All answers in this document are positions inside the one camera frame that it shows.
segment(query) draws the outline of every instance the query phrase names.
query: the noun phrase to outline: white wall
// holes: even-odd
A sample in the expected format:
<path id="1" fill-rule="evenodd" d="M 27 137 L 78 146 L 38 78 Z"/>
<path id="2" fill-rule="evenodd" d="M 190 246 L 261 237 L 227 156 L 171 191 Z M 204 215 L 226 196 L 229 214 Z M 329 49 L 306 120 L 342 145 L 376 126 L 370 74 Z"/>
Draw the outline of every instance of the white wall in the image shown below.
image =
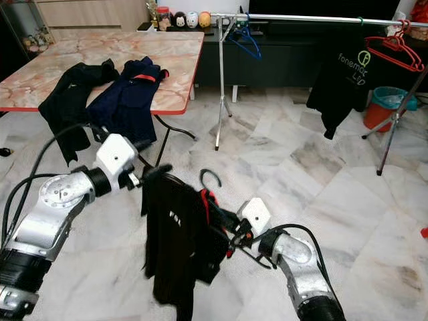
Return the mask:
<path id="1" fill-rule="evenodd" d="M 248 10 L 249 0 L 158 0 L 158 5 L 166 5 L 170 11 L 209 11 L 219 13 L 239 12 L 242 5 L 244 11 Z"/>
<path id="2" fill-rule="evenodd" d="M 401 0 L 397 10 L 402 11 L 407 17 L 410 17 L 410 12 L 415 6 L 416 0 Z"/>

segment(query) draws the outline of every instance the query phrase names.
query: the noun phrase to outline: clothing rack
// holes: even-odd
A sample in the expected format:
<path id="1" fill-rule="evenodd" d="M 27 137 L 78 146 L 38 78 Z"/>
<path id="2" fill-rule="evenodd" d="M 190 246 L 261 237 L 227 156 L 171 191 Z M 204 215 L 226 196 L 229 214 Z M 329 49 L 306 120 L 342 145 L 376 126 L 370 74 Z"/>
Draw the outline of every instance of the clothing rack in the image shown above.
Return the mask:
<path id="1" fill-rule="evenodd" d="M 220 113 L 219 113 L 219 122 L 217 127 L 217 137 L 215 140 L 215 150 L 219 150 L 220 145 L 220 133 L 221 133 L 221 121 L 222 121 L 222 114 L 223 109 L 225 108 L 229 117 L 232 117 L 232 113 L 230 111 L 229 105 L 227 104 L 227 101 L 225 99 L 225 84 L 224 84 L 224 65 L 223 65 L 223 42 L 225 41 L 227 35 L 231 31 L 233 25 L 235 24 L 236 20 L 239 18 L 247 19 L 248 17 L 250 19 L 262 19 L 262 20 L 285 20 L 285 21 L 313 21 L 313 22 L 334 22 L 334 23 L 355 23 L 359 25 L 383 25 L 383 26 L 389 26 L 389 25 L 399 25 L 402 26 L 403 24 L 400 21 L 391 21 L 391 20 L 378 20 L 378 19 L 363 19 L 361 17 L 358 18 L 345 18 L 345 17 L 318 17 L 318 16 L 306 16 L 306 15 L 259 15 L 259 14 L 228 14 L 228 13 L 212 13 L 212 17 L 217 19 L 217 26 L 219 28 L 219 58 L 220 58 Z M 223 34 L 223 20 L 228 19 L 229 20 L 229 26 L 225 30 L 225 33 Z M 421 28 L 428 28 L 428 23 L 419 23 L 414 22 L 411 24 L 412 27 L 421 27 Z M 424 77 L 428 73 L 428 66 L 425 68 L 424 72 L 421 73 L 421 76 L 418 77 L 418 80 L 415 82 L 415 85 L 412 87 L 412 90 L 410 90 L 409 95 L 403 99 L 401 102 L 401 106 L 397 110 L 396 113 L 393 114 L 393 117 L 389 118 L 385 122 L 392 122 L 393 123 L 393 129 L 390 132 L 390 137 L 388 141 L 388 145 L 385 149 L 384 157 L 382 160 L 382 163 L 377 171 L 378 175 L 382 174 L 383 166 L 385 165 L 385 161 L 388 156 L 389 147 L 391 145 L 391 141 L 393 139 L 395 127 L 400 119 L 400 117 L 403 115 L 403 111 L 406 108 L 407 101 L 410 99 L 410 97 L 415 93 L 417 90 L 419 84 L 423 81 Z M 368 134 L 363 136 L 363 139 L 366 139 L 369 134 L 371 134 L 373 131 L 370 131 Z"/>

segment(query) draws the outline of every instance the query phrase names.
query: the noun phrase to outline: black t-shirt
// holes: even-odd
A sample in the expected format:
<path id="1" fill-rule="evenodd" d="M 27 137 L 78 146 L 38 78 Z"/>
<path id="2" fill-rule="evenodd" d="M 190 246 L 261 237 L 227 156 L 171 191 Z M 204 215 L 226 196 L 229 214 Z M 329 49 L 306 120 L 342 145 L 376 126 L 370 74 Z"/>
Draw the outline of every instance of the black t-shirt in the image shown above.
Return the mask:
<path id="1" fill-rule="evenodd" d="M 370 90 L 372 54 L 366 50 L 361 32 L 330 35 L 326 59 L 307 106 L 322 113 L 324 136 L 332 139 L 337 126 L 354 108 L 364 110 Z"/>

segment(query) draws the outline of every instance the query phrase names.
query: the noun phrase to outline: navy blue jacket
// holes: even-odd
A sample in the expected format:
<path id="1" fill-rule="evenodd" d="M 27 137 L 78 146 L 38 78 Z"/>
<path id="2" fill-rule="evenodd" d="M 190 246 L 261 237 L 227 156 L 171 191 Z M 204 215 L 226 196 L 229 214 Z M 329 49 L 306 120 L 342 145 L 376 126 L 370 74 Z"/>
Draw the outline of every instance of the navy blue jacket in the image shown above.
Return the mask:
<path id="1" fill-rule="evenodd" d="M 154 142 L 150 105 L 160 82 L 168 76 L 168 71 L 154 65 L 149 57 L 130 60 L 120 77 L 88 106 L 91 123 L 131 142 Z"/>

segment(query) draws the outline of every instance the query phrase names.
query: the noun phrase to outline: clothes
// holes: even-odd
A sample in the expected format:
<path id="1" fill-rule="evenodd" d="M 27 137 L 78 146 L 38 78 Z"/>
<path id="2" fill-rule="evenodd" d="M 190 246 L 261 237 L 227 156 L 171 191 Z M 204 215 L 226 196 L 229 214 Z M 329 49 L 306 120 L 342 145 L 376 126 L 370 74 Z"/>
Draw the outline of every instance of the clothes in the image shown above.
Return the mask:
<path id="1" fill-rule="evenodd" d="M 324 136 L 333 139 L 337 126 L 350 111 L 362 112 L 370 89 L 372 55 L 360 32 L 331 35 L 334 44 L 312 88 L 307 107 L 322 113 Z"/>
<path id="2" fill-rule="evenodd" d="M 86 102 L 92 88 L 111 82 L 118 76 L 110 59 L 101 66 L 78 63 L 62 75 L 53 92 L 40 104 L 40 114 L 47 120 L 55 135 L 71 125 L 86 123 Z M 67 165 L 71 160 L 78 159 L 77 150 L 90 146 L 83 128 L 61 135 L 57 141 Z"/>
<path id="3" fill-rule="evenodd" d="M 150 106 L 160 82 L 168 76 L 149 57 L 127 62 L 120 77 L 88 106 L 91 123 L 131 142 L 154 142 Z"/>
<path id="4" fill-rule="evenodd" d="M 196 192 L 171 175 L 146 181 L 146 277 L 154 276 L 154 297 L 177 307 L 177 320 L 193 314 L 195 280 L 210 284 L 219 271 L 229 242 L 209 226 L 206 192 Z"/>

